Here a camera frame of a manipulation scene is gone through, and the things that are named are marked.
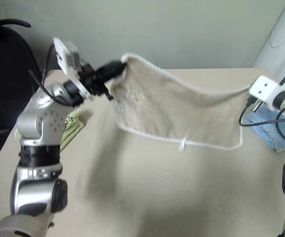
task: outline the table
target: table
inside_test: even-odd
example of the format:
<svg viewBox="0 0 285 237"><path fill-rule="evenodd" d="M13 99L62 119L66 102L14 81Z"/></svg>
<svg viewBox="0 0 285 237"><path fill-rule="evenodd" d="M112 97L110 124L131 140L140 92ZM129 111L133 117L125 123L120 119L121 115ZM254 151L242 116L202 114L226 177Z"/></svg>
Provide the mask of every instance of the table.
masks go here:
<svg viewBox="0 0 285 237"><path fill-rule="evenodd" d="M209 90L272 77L263 69L169 71ZM65 81L60 75L47 83ZM276 153L249 128L235 151L180 152L178 144L120 130L103 96L81 108L86 126L61 152L69 202L48 237L273 237L282 230L285 151ZM9 214L19 150L12 131L0 152L0 219Z"/></svg>

